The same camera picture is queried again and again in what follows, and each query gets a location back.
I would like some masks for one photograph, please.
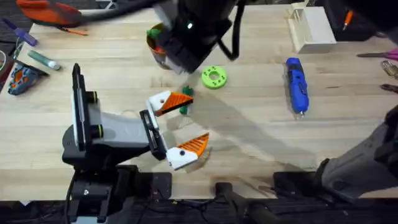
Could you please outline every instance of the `glue stick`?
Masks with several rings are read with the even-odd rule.
[[[46,56],[41,55],[41,54],[37,53],[37,52],[34,51],[34,50],[30,50],[30,51],[28,52],[28,55],[29,55],[31,58],[33,58],[34,60],[36,60],[36,61],[42,63],[43,65],[45,65],[45,66],[47,66],[47,67],[49,67],[49,68],[52,68],[52,69],[54,69],[54,70],[58,70],[58,69],[61,68],[61,66],[60,66],[56,61],[54,61],[54,60],[52,60],[52,59],[49,59],[49,58],[47,58]]]

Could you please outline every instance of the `blue screwdriver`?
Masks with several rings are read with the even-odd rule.
[[[298,58],[286,60],[287,76],[289,78],[290,100],[293,110],[304,117],[308,110],[310,100],[307,94],[307,83],[305,82],[304,70]]]

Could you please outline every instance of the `wooden workbench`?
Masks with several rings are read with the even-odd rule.
[[[20,96],[0,94],[0,199],[64,199],[73,169],[61,160],[62,136],[72,123],[72,66],[80,64],[88,90],[96,90],[103,111],[138,117],[145,100],[160,91],[195,89],[189,116],[173,111],[159,119],[169,145],[207,131],[210,141],[200,161],[172,171],[150,153],[127,161],[143,171],[173,173],[174,198],[212,197],[217,181],[231,181],[247,197],[273,197],[272,173],[315,170],[326,157],[339,156],[366,138],[398,96],[379,89],[398,84],[381,69],[381,59],[360,52],[389,50],[387,39],[340,43],[330,54],[300,55],[310,94],[305,119],[290,108],[282,63],[295,56],[287,25],[289,6],[248,6],[241,28],[241,55],[229,62],[219,48],[205,65],[221,65],[226,86],[206,89],[200,72],[176,75],[161,69],[146,46],[146,30],[158,23],[153,10],[88,27],[89,36],[34,25],[35,49],[55,59],[61,71],[27,56],[19,60],[51,76]],[[224,37],[230,45],[231,32]],[[397,190],[367,194],[396,196]]]

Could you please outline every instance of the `white box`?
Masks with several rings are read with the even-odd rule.
[[[323,7],[292,5],[289,16],[290,35],[296,53],[328,53],[336,44]]]

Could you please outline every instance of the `green washer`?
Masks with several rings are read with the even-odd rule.
[[[225,85],[227,75],[219,66],[207,66],[201,73],[201,80],[205,87],[216,90]]]

